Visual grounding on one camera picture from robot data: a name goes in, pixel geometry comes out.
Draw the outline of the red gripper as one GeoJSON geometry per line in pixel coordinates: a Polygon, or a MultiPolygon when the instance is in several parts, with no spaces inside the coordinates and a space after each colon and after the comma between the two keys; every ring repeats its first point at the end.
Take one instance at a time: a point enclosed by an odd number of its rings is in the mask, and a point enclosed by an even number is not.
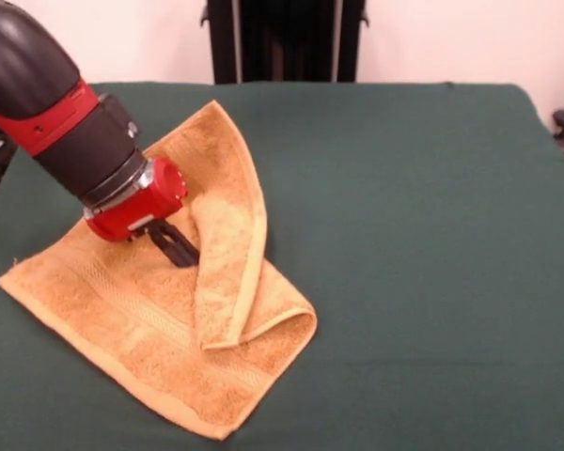
{"type": "MultiPolygon", "coordinates": [[[[179,211],[187,194],[186,182],[173,162],[164,157],[149,158],[130,187],[101,207],[84,208],[83,218],[100,238],[126,241],[151,221],[179,211]]],[[[162,220],[148,233],[176,267],[190,268],[198,264],[198,249],[174,225],[162,220]]]]}

